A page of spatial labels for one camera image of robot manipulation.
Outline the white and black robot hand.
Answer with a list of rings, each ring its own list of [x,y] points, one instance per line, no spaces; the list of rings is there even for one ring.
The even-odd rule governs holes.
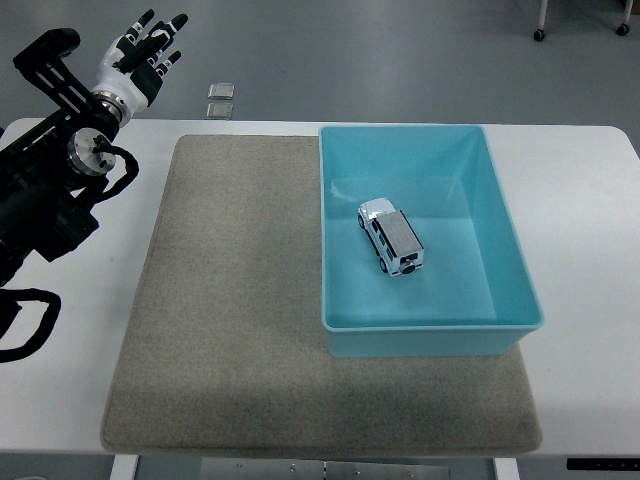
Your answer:
[[[155,12],[146,11],[126,33],[118,37],[103,56],[97,74],[96,96],[111,97],[121,116],[133,116],[156,100],[168,71],[179,61],[179,51],[170,52],[178,32],[187,24],[185,13],[155,25]]]

